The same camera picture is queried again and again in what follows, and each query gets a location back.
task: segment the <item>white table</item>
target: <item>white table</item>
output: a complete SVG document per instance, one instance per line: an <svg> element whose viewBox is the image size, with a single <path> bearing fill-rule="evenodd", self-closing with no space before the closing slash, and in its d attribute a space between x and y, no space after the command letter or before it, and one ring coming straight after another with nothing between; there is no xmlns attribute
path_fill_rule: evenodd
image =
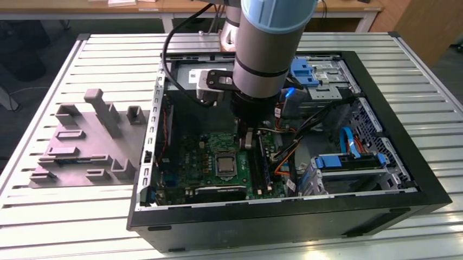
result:
<svg viewBox="0 0 463 260"><path fill-rule="evenodd" d="M126 230L132 186L28 188L60 103L102 88L116 108L150 108L164 35L92 35L79 40L0 177L0 259L411 259L463 255L462 105L402 39L389 34L304 34L300 50L354 50L450 193L453 204L372 237L163 256ZM216 35L174 37L171 51L219 51Z"/></svg>

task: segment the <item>blue drive bracket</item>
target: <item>blue drive bracket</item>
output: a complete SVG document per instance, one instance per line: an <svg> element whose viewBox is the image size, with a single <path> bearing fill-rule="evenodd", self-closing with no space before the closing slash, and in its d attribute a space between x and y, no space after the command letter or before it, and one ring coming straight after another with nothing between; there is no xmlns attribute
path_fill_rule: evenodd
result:
<svg viewBox="0 0 463 260"><path fill-rule="evenodd" d="M308 64L307 59L294 58L291 63L291 74L295 76L303 87L316 88L319 81L314 77L314 68Z"/></svg>
<svg viewBox="0 0 463 260"><path fill-rule="evenodd" d="M355 147L352 130L348 127L343 127L340 129L340 133L339 133L340 152L342 153L347 153L347 149L346 149L346 136L347 136L350 152L351 152L351 154L354 154L354 158L360 158L360 154L356 151L356 147Z"/></svg>

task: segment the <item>gray plastic part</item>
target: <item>gray plastic part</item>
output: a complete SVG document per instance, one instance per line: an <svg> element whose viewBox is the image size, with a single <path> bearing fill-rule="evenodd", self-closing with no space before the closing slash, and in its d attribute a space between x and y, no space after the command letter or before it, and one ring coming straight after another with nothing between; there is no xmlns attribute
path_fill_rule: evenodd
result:
<svg viewBox="0 0 463 260"><path fill-rule="evenodd" d="M111 179L111 176L110 176L107 170L104 170L104 169L91 169L91 170L87 170L86 177L91 181L103 181L103 180L110 180Z"/></svg>
<svg viewBox="0 0 463 260"><path fill-rule="evenodd" d="M67 109L66 112L71 112L75 124L56 127L55 135L47 147L47 151L51 150L54 156L46 152L39 159L39 167L36 168L36 173L52 172L55 178L47 180L46 177L36 174L32 176L34 178L31 177L30 187L132 184L140 163L144 142L140 137L147 131L147 120L144 124L131 125L127 111L118 112L119 123L116 126L122 132L122 137L114 139L94 112L79 113L76 109L72 109L75 108L74 105L64 107L62 110ZM107 114L116 122L111 106L104 104L104 107ZM150 111L140 110L139 112L139 117L147 119ZM60 133L76 133L76 135L84 133L84 138L58 138ZM111 167L115 160L123 166L115 167L116 172L114 173ZM88 171L92 173L94 170L104 170L110 178L99 181L91 180L87 175Z"/></svg>
<svg viewBox="0 0 463 260"><path fill-rule="evenodd" d="M32 173L31 181L35 183L55 183L56 176L48 170L39 170Z"/></svg>
<svg viewBox="0 0 463 260"><path fill-rule="evenodd" d="M118 113L115 105L114 104L107 104L107 106L108 106L108 110L110 110L111 116L114 117L116 123L119 123L122 121L122 117L119 116L119 113Z"/></svg>
<svg viewBox="0 0 463 260"><path fill-rule="evenodd" d="M59 167L59 164L55 162L56 156L43 156L39 158L38 164L42 168Z"/></svg>
<svg viewBox="0 0 463 260"><path fill-rule="evenodd" d="M87 41L90 39L90 34L80 34L78 35L78 41Z"/></svg>
<svg viewBox="0 0 463 260"><path fill-rule="evenodd" d="M47 154L48 155L79 155L80 151L78 149L78 147L51 147L48 149Z"/></svg>
<svg viewBox="0 0 463 260"><path fill-rule="evenodd" d="M96 112L96 117L104 125L111 137L120 138L123 133L118 127L118 121L115 120L115 115L111 110L114 106L110 106L110 108L107 107L107 104L103 101L102 89L87 89L84 100L92 105Z"/></svg>
<svg viewBox="0 0 463 260"><path fill-rule="evenodd" d="M147 123L140 106L130 106L126 115L131 125L144 125Z"/></svg>
<svg viewBox="0 0 463 260"><path fill-rule="evenodd" d="M56 134L58 140L70 140L70 139L83 139L86 138L86 133L83 130L66 130L60 131Z"/></svg>
<svg viewBox="0 0 463 260"><path fill-rule="evenodd" d="M92 159L90 161L94 165L111 165L114 163L114 159L110 154L94 154Z"/></svg>
<svg viewBox="0 0 463 260"><path fill-rule="evenodd" d="M124 161L124 165L119 163L118 160L114 160L114 164L111 166L111 172L115 174L119 180L132 179L135 177L136 168L131 164L130 160Z"/></svg>
<svg viewBox="0 0 463 260"><path fill-rule="evenodd" d="M79 115L80 115L80 112L78 108L75 107L75 105L67 104L67 105L60 105L58 112L55 114L55 117L63 126L68 126L68 125L76 125L74 117Z"/></svg>

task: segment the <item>blue latch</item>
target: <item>blue latch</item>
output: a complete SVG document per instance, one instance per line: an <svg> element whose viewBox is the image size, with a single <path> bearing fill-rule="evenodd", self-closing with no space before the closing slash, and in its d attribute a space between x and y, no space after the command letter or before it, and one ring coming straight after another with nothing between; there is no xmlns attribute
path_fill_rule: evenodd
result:
<svg viewBox="0 0 463 260"><path fill-rule="evenodd" d="M378 156L379 163L382 164L382 166L385 166L387 164L385 154L379 153L377 156Z"/></svg>
<svg viewBox="0 0 463 260"><path fill-rule="evenodd" d="M338 155L324 155L320 156L323 164L327 168L340 167L340 160Z"/></svg>
<svg viewBox="0 0 463 260"><path fill-rule="evenodd" d="M322 158L315 158L315 164L316 164L316 167L318 167L319 169L322 169L322 168L324 167Z"/></svg>
<svg viewBox="0 0 463 260"><path fill-rule="evenodd" d="M319 81L314 78L314 68L307 59L294 58L291 63L291 73L304 87L318 87Z"/></svg>

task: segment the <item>black cable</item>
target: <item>black cable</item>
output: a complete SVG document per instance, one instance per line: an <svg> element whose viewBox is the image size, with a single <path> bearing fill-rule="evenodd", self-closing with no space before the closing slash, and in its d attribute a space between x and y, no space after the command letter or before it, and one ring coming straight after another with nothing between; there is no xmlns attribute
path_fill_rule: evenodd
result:
<svg viewBox="0 0 463 260"><path fill-rule="evenodd" d="M320 18L319 24L318 24L319 29L320 29L320 26L323 25L323 19L326 19L328 16L328 7L327 7L327 3L324 0L322 0L322 4L323 4L323 13L322 13L322 18Z"/></svg>
<svg viewBox="0 0 463 260"><path fill-rule="evenodd" d="M300 140L304 137L306 131L308 131L314 126L316 126L323 121L331 109L334 109L336 106L352 103L355 100L356 100L356 97L351 96L343 100L334 101L327 106L324 106L310 118L307 118L307 120L303 122L302 126L299 127L294 135L294 140L291 144L288 144L288 146L274 155L274 158L280 157L283 154L286 154L295 148L295 146L299 144Z"/></svg>
<svg viewBox="0 0 463 260"><path fill-rule="evenodd" d="M0 87L6 90L6 92L7 92L7 95L8 95L8 99L10 99L10 108L12 109L11 111L14 112L14 113L18 113L20 110L22 110L22 104L19 104L18 103L18 107L16 107L16 109L14 109L14 101L12 101L12 95L10 94L10 91L8 91L8 89L6 88L6 86L4 85L2 85L0 84Z"/></svg>
<svg viewBox="0 0 463 260"><path fill-rule="evenodd" d="M203 103L200 100L198 100L195 97L192 97L188 93L187 90L184 89L184 87L179 84L179 82L175 80L175 78L172 77L171 71L168 70L167 67L167 60L166 60L166 55L167 55L167 49L168 49L168 44L171 42L172 36L175 34L175 32L179 31L179 29L188 24L196 17L199 17L211 7L214 6L214 4L208 4L196 14L194 14L191 17L188 17L174 29L172 31L168 33L167 38L166 38L166 42L164 42L164 46L162 49L162 66L164 68L164 72L166 72L166 77L170 80L170 82L174 84L174 86L179 89L179 91L182 92L182 94L184 94L198 105L200 105L202 107L211 107L214 105L214 102L206 102Z"/></svg>

